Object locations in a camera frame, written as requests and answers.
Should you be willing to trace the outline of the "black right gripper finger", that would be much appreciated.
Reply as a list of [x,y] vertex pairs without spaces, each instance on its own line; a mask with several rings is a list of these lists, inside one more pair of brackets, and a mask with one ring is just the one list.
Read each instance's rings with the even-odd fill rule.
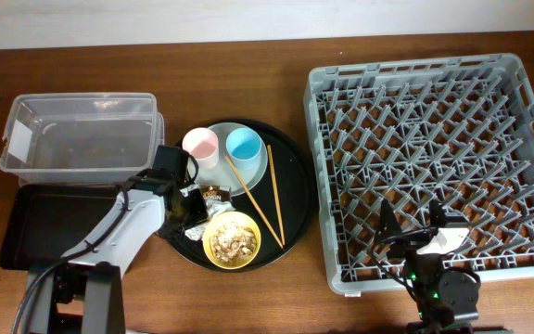
[[387,199],[383,199],[380,205],[379,222],[375,232],[374,244],[392,243],[401,233],[401,225],[395,216],[393,207]]
[[440,203],[437,200],[432,199],[429,203],[429,220],[429,225],[431,227],[441,228],[445,227],[447,224],[455,223],[457,217],[447,215],[440,206]]

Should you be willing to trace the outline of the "white paper napkin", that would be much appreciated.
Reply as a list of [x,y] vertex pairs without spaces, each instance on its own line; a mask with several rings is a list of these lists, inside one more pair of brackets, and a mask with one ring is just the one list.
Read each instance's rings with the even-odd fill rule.
[[[193,184],[192,186],[189,186],[188,188],[183,190],[182,193],[187,196],[187,193],[190,190],[196,189],[199,186],[200,185]],[[208,212],[208,220],[201,225],[197,225],[195,227],[184,228],[184,235],[193,241],[199,241],[202,239],[208,223],[213,218],[217,217],[218,215],[222,213],[233,212],[235,210],[233,203],[232,203],[232,197],[231,197],[231,200],[228,202],[210,201],[209,203],[206,203],[206,205],[207,205],[207,212]]]

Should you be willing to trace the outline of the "brown gold coffee sachet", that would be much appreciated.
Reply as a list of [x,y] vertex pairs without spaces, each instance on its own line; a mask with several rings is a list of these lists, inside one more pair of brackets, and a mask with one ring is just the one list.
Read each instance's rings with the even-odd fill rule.
[[229,186],[200,185],[198,188],[206,203],[210,201],[228,202],[231,200]]

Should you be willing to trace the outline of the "yellow plastic bowl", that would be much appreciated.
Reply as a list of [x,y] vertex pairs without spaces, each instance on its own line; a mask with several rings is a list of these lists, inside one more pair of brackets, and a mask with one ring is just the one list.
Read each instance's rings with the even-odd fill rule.
[[208,223],[202,245],[207,258],[219,268],[241,269],[259,254],[261,231],[248,215],[225,212]]

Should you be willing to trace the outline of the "wooden chopstick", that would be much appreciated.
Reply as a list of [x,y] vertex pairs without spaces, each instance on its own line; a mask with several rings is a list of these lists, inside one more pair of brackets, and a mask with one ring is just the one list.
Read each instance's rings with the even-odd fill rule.
[[278,246],[283,249],[284,248],[284,243],[280,240],[280,238],[275,234],[275,231],[272,227],[272,225],[270,224],[269,220],[267,219],[267,217],[265,216],[263,210],[261,209],[260,205],[258,204],[258,202],[255,200],[255,198],[253,197],[253,195],[251,194],[251,192],[248,190],[247,186],[246,186],[246,183],[243,181],[242,177],[240,176],[238,170],[236,169],[236,167],[234,166],[233,162],[231,161],[231,159],[228,157],[228,156],[225,156],[225,159],[227,161],[227,163],[229,164],[231,170],[233,171],[234,175],[235,175],[235,178],[238,180],[238,182],[240,183],[240,185],[242,186],[244,192],[246,193],[246,195],[248,196],[250,202],[252,203],[253,207],[255,208],[255,210],[257,211],[257,213],[259,214],[259,216],[261,217],[262,221],[264,222],[264,224],[266,225],[266,227],[268,228],[268,230],[270,231],[270,233],[272,234],[274,240],[276,241],[276,243],[278,244]]
[[279,193],[278,193],[276,173],[275,173],[275,168],[274,168],[273,151],[272,151],[271,145],[267,145],[267,153],[268,153],[270,173],[271,173],[271,178],[272,178],[273,196],[274,196],[276,216],[277,216],[277,221],[278,221],[278,225],[279,225],[280,237],[281,237],[281,242],[282,242],[282,245],[283,245],[282,248],[283,248],[286,245],[286,238],[285,238],[285,230],[284,230],[284,224],[283,224],[283,219],[282,219],[282,212],[281,212],[281,205],[280,205],[280,199],[279,199]]

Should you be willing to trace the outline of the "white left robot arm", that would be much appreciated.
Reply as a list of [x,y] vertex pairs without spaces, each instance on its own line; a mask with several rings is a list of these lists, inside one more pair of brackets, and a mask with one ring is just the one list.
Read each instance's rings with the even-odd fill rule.
[[121,280],[146,241],[197,212],[183,194],[196,176],[146,169],[120,185],[110,211],[73,248],[33,276],[13,333],[127,333]]

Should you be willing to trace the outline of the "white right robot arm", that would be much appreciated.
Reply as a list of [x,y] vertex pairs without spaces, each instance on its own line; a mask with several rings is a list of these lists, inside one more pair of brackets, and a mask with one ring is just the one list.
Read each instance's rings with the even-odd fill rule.
[[477,302],[480,276],[470,269],[448,267],[443,258],[459,249],[469,234],[468,220],[460,213],[447,213],[440,203],[429,202],[429,224],[409,232],[401,230],[391,203],[384,199],[374,244],[388,246],[387,258],[404,259],[402,274],[388,271],[369,256],[386,276],[405,287],[416,303],[419,320],[406,326],[408,333],[506,333],[506,328],[474,328],[479,318]]

